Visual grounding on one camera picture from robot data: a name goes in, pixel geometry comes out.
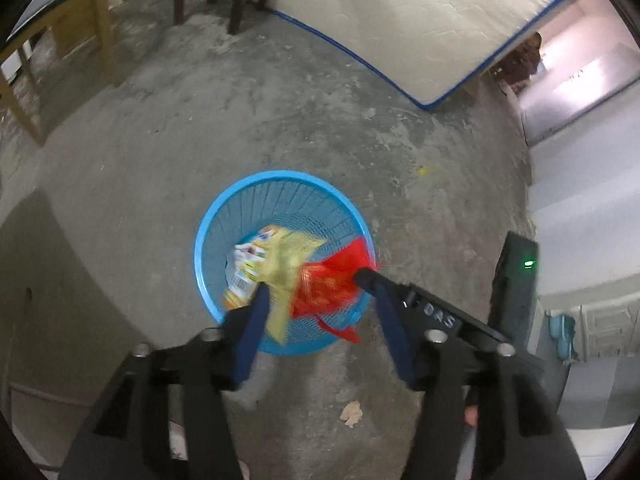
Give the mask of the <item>person's right hand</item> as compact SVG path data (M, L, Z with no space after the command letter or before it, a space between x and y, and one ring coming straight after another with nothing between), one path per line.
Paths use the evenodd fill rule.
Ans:
M476 427L478 423L478 406L469 405L464 410L464 421L470 427Z

